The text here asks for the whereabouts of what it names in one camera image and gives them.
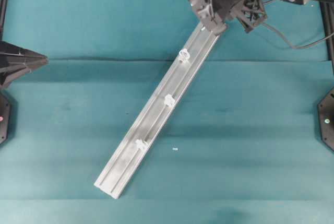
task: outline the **teal tablecloth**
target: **teal tablecloth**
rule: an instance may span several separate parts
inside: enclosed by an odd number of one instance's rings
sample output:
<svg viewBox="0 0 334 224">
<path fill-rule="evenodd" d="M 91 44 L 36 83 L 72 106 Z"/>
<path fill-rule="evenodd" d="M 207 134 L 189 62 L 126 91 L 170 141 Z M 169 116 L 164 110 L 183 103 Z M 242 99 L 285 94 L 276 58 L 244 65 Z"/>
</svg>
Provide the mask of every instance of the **teal tablecloth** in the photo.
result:
<svg viewBox="0 0 334 224">
<path fill-rule="evenodd" d="M 296 43 L 324 34 L 317 3 L 268 14 Z M 122 197 L 93 186 L 196 22 L 186 0 L 9 0 L 4 40 L 50 64 L 7 90 L 0 223 L 332 223 L 316 112 L 334 83 L 326 46 L 288 50 L 238 23 Z"/>
</svg>

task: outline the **cable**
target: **cable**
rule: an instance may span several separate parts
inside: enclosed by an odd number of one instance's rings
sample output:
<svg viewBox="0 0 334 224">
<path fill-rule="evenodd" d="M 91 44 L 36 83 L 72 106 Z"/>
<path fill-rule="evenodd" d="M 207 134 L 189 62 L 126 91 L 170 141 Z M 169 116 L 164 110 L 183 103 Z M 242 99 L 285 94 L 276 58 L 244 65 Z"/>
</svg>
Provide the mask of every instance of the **cable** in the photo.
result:
<svg viewBox="0 0 334 224">
<path fill-rule="evenodd" d="M 315 41 L 315 42 L 313 42 L 313 43 L 310 43 L 310 44 L 307 44 L 307 45 L 303 45 L 303 46 L 296 46 L 296 45 L 293 45 L 285 36 L 284 36 L 284 34 L 283 33 L 281 33 L 279 30 L 277 30 L 275 27 L 272 27 L 272 26 L 270 26 L 270 25 L 268 25 L 267 23 L 262 23 L 262 25 L 264 25 L 266 28 L 268 28 L 269 30 L 271 30 L 271 31 L 273 31 L 273 32 L 275 32 L 275 33 L 277 33 L 278 34 L 278 36 L 279 37 L 281 37 L 284 41 L 285 41 L 285 43 L 286 44 L 288 44 L 289 45 L 289 47 L 291 47 L 291 48 L 293 48 L 293 49 L 306 49 L 306 48 L 311 48 L 311 47 L 313 47 L 313 46 L 315 46 L 315 45 L 317 45 L 317 44 L 319 44 L 319 43 L 321 43 L 321 42 L 323 42 L 323 41 L 325 41 L 325 40 L 327 40 L 327 39 L 329 39 L 330 37 L 332 37 L 332 36 L 334 36 L 334 32 L 333 33 L 331 33 L 330 35 L 328 35 L 328 36 L 326 36 L 326 37 L 324 37 L 324 38 L 322 38 L 322 39 L 320 39 L 320 40 L 317 40 L 317 41 Z"/>
<path fill-rule="evenodd" d="M 273 2 L 275 2 L 276 0 L 268 0 L 268 1 L 266 1 L 266 2 L 263 2 L 263 4 L 264 5 L 268 5 L 268 4 L 270 4 L 270 3 L 273 3 Z"/>
</svg>

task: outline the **green cloth surface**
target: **green cloth surface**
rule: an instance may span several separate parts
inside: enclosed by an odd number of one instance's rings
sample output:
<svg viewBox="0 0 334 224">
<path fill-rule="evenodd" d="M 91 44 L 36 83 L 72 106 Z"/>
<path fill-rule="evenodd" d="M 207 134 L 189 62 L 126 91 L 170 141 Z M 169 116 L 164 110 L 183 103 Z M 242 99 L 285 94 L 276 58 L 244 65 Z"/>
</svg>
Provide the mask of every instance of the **green cloth surface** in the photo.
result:
<svg viewBox="0 0 334 224">
<path fill-rule="evenodd" d="M 267 12 L 296 43 L 324 35 L 317 3 Z M 5 91 L 0 223 L 332 223 L 326 46 L 234 22 L 120 199 L 93 186 L 196 23 L 187 0 L 9 0 L 4 40 L 50 63 Z"/>
</svg>

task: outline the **black bracket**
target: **black bracket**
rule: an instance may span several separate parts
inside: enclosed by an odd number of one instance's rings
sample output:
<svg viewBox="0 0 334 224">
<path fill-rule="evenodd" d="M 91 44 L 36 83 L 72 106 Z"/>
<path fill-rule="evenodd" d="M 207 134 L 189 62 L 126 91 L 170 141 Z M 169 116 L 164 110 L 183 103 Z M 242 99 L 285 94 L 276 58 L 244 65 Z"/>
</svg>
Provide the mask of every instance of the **black bracket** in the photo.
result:
<svg viewBox="0 0 334 224">
<path fill-rule="evenodd" d="M 7 0 L 0 0 L 0 90 L 12 81 L 47 64 L 46 56 L 2 41 Z M 10 103 L 0 93 L 0 143 L 7 139 Z"/>
<path fill-rule="evenodd" d="M 334 151 L 334 88 L 318 104 L 321 138 Z"/>
</svg>

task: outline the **metal rail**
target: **metal rail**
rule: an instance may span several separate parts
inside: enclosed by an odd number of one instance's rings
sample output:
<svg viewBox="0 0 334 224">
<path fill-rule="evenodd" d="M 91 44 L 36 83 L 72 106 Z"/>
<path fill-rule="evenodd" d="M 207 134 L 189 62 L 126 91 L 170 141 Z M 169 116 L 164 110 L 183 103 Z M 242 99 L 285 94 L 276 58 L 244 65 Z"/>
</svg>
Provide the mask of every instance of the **metal rail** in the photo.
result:
<svg viewBox="0 0 334 224">
<path fill-rule="evenodd" d="M 95 182 L 117 199 L 219 36 L 198 24 Z"/>
</svg>

